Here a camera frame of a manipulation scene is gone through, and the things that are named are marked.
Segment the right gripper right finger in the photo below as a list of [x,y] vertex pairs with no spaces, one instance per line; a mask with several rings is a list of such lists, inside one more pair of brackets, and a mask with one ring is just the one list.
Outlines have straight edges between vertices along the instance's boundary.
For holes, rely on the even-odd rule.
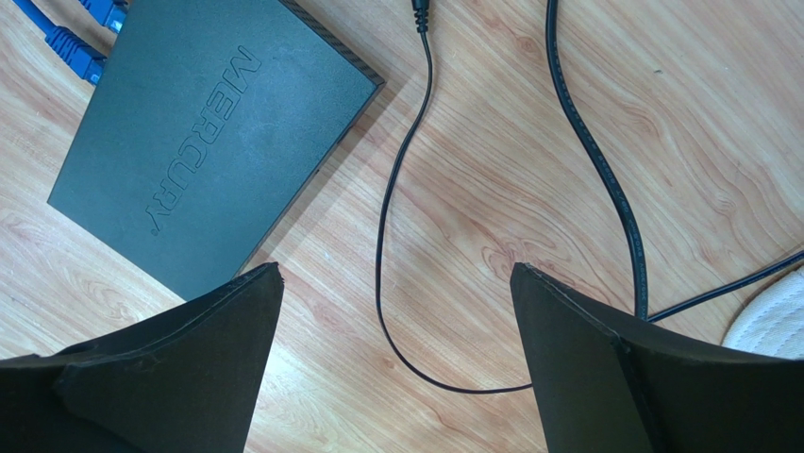
[[704,343],[527,263],[511,294],[552,452],[799,452],[803,364]]

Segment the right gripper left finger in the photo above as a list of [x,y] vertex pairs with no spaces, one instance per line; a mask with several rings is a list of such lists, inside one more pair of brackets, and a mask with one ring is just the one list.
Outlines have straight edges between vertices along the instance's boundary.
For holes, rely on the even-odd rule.
[[2,450],[243,451],[283,292],[265,263],[54,355],[2,361]]

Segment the black network switch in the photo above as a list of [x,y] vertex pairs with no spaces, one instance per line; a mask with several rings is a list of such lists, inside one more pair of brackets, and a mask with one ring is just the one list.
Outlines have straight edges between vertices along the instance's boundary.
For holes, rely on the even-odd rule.
[[241,272],[384,84],[294,1],[137,1],[48,202],[195,299]]

